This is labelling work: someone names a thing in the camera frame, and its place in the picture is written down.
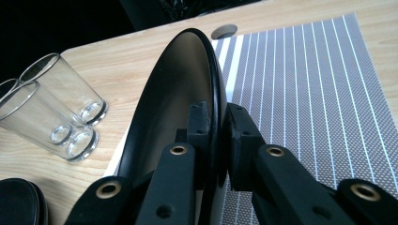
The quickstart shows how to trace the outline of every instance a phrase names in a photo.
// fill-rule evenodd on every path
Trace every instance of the gray placemat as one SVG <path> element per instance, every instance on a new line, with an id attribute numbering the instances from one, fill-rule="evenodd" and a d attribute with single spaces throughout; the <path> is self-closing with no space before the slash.
<path id="1" fill-rule="evenodd" d="M 329 187 L 355 177 L 398 197 L 398 132 L 355 14 L 212 44 L 228 101 L 267 143 Z M 222 224 L 258 224 L 251 197 L 226 191 Z"/>

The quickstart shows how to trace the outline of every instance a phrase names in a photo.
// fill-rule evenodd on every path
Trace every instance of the circular hole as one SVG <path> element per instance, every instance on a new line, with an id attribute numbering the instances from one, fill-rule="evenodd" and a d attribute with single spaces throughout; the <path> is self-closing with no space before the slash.
<path id="1" fill-rule="evenodd" d="M 268 148 L 267 152 L 274 157 L 282 157 L 284 155 L 284 151 L 276 147 Z"/>
<path id="2" fill-rule="evenodd" d="M 378 194 L 373 187 L 364 184 L 352 185 L 351 191 L 358 197 L 367 201 L 376 202 L 380 200 L 380 194 Z"/>
<path id="3" fill-rule="evenodd" d="M 184 146 L 176 146 L 170 150 L 173 155 L 184 155 L 188 149 Z"/>
<path id="4" fill-rule="evenodd" d="M 327 209 L 325 209 L 325 208 L 323 208 L 323 207 L 315 206 L 315 207 L 313 208 L 313 212 L 314 212 L 317 216 L 319 216 L 319 217 L 321 217 L 321 218 L 325 218 L 325 219 L 327 219 L 327 220 L 331 219 L 331 213 L 329 212 L 329 210 L 327 210 Z"/>
<path id="5" fill-rule="evenodd" d="M 112 193 L 116 190 L 116 186 L 114 185 L 110 185 L 110 186 L 106 186 L 102 189 L 103 193 Z"/>
<path id="6" fill-rule="evenodd" d="M 100 199 L 110 199 L 121 190 L 121 185 L 117 181 L 109 181 L 97 188 L 96 195 Z"/>
<path id="7" fill-rule="evenodd" d="M 159 218 L 169 218 L 173 214 L 173 206 L 170 204 L 163 204 L 156 210 L 156 215 Z"/>
<path id="8" fill-rule="evenodd" d="M 212 39 L 229 38 L 237 32 L 237 26 L 234 24 L 227 24 L 220 26 L 211 33 Z"/>

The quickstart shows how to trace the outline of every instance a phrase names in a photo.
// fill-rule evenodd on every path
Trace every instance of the wooden table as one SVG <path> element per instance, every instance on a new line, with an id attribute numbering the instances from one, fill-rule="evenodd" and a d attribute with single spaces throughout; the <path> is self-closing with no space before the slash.
<path id="1" fill-rule="evenodd" d="M 68 163 L 0 128 L 0 179 L 21 177 L 37 184 L 48 202 L 50 222 L 64 223 L 82 193 L 104 175 L 162 51 L 189 27 L 210 38 L 213 30 L 228 23 L 237 25 L 241 35 L 355 12 L 398 125 L 397 11 L 394 0 L 262 1 L 67 50 L 64 58 L 110 105 L 104 120 L 95 126 L 100 135 L 97 149 L 80 163 Z"/>

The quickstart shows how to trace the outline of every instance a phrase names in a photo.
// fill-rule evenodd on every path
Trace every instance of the glass rim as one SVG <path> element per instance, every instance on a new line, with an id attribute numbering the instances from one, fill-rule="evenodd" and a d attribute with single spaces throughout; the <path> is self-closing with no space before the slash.
<path id="1" fill-rule="evenodd" d="M 40 73 L 36 74 L 32 78 L 29 78 L 28 80 L 24 79 L 24 77 L 26 77 L 27 72 L 30 71 L 35 65 L 37 65 L 39 62 L 41 62 L 43 59 L 46 59 L 48 57 L 54 57 L 54 56 L 55 56 L 55 61 L 52 62 L 50 65 L 46 66 Z M 60 57 L 61 57 L 61 55 L 59 53 L 57 53 L 57 52 L 53 52 L 53 53 L 49 53 L 49 54 L 44 55 L 43 57 L 39 58 L 36 62 L 31 64 L 26 70 L 23 71 L 23 73 L 19 77 L 19 81 L 25 83 L 25 82 L 31 82 L 31 81 L 36 80 L 37 78 L 39 78 L 42 75 L 44 75 L 50 68 L 52 68 L 55 65 L 55 63 L 58 62 Z"/>
<path id="2" fill-rule="evenodd" d="M 2 121 L 3 119 L 7 118 L 11 114 L 13 114 L 17 110 L 19 110 L 36 93 L 40 84 L 37 81 L 24 82 L 21 85 L 15 87 L 14 89 L 8 91 L 2 98 L 0 98 L 0 108 L 2 108 L 5 103 L 4 101 L 8 101 L 8 98 L 12 98 L 12 96 L 14 94 L 16 94 L 19 90 L 21 90 L 21 88 L 23 88 L 27 85 L 31 85 L 31 84 L 34 84 L 35 88 L 30 92 L 30 94 L 24 100 L 22 100 L 21 103 L 17 107 L 12 109 L 10 112 L 5 113 L 4 115 L 0 115 L 0 121 Z"/>
<path id="3" fill-rule="evenodd" d="M 5 97 L 8 95 L 8 93 L 10 93 L 10 92 L 11 92 L 12 90 L 14 90 L 16 87 L 18 87 L 20 81 L 19 81 L 17 78 L 11 78 L 11 79 L 8 79 L 8 80 L 6 80 L 6 81 L 0 83 L 0 87 L 1 87 L 1 86 L 3 86 L 4 84 L 10 83 L 10 82 L 12 82 L 12 81 L 15 81 L 15 83 L 12 85 L 12 87 L 11 87 L 3 96 L 0 97 L 0 102 L 3 100 L 3 98 L 5 98 Z"/>

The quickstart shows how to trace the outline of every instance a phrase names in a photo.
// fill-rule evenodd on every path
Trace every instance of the clear glass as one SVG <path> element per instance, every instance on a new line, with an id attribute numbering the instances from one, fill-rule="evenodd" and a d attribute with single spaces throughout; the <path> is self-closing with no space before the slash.
<path id="1" fill-rule="evenodd" d="M 20 81 L 38 81 L 88 125 L 97 124 L 108 111 L 106 102 L 58 53 L 40 58 Z"/>
<path id="2" fill-rule="evenodd" d="M 0 127 L 68 161 L 86 158 L 99 136 L 36 81 L 0 84 Z"/>

